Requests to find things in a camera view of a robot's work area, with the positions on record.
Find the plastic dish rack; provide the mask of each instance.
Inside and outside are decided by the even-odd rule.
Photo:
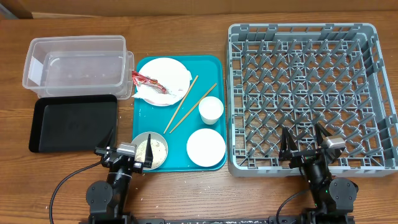
[[[340,177],[397,170],[397,115],[371,24],[234,24],[228,31],[229,171],[300,175],[278,160],[282,126],[299,150],[319,122],[346,140]]]

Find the chopstick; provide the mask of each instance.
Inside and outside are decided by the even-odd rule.
[[[193,109],[195,109],[199,105],[201,100],[203,100],[204,97],[206,97],[216,86],[217,83],[214,83],[214,85],[203,95],[203,97],[200,98],[200,100],[188,111],[188,113],[177,123],[177,125],[174,126],[174,128],[169,132],[169,134],[171,134],[174,131],[174,129],[176,129],[182,123],[182,121],[184,121],[185,118],[187,118],[187,116],[193,111]]]
[[[169,121],[169,124],[167,125],[167,127],[166,127],[166,129],[164,130],[163,134],[166,134],[166,131],[167,131],[168,128],[170,127],[170,124],[172,124],[172,121],[174,120],[175,115],[177,115],[177,113],[178,113],[178,111],[179,111],[179,109],[180,109],[182,103],[185,101],[186,97],[188,96],[189,92],[191,91],[191,89],[192,89],[192,87],[193,87],[193,84],[195,84],[195,82],[197,81],[197,79],[198,79],[198,75],[197,75],[197,76],[195,77],[195,79],[193,80],[191,86],[189,87],[189,89],[188,89],[188,91],[187,91],[187,94],[185,94],[184,98],[182,98],[181,103],[179,104],[178,108],[175,110],[175,112],[174,112],[174,114],[173,114],[173,116],[172,116],[172,119]]]

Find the white cup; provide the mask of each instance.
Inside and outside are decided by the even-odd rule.
[[[207,96],[199,103],[199,113],[205,124],[214,124],[224,113],[224,105],[214,96]]]

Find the blue tray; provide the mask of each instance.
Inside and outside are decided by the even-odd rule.
[[[137,65],[137,71],[147,62],[159,57],[146,57]],[[176,128],[171,134],[170,130],[180,121],[180,119],[192,108],[192,106],[211,88],[214,83],[217,86],[210,92],[208,96],[218,97],[224,103],[224,81],[223,67],[218,58],[211,55],[195,55],[195,56],[171,56],[183,63],[191,72],[194,79],[199,75],[197,82],[192,87],[180,111],[175,116],[166,134],[164,129],[169,123],[175,110],[180,102],[165,107],[152,106],[142,99],[134,101],[134,119],[132,122],[132,138],[134,139],[140,133],[146,131],[157,132],[166,139],[169,146],[169,154],[166,161],[156,170],[148,170],[146,172],[185,172],[185,171],[201,171],[201,170],[218,170],[222,168],[226,161],[224,158],[215,166],[200,167],[194,164],[187,154],[187,141],[189,136],[196,130],[201,128],[211,128],[221,134],[226,140],[226,120],[225,112],[221,118],[213,125],[205,124],[196,107],[191,114]]]

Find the black tray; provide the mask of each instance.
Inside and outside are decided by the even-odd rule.
[[[118,101],[114,95],[41,98],[35,104],[29,150],[94,150],[113,129],[116,142]]]

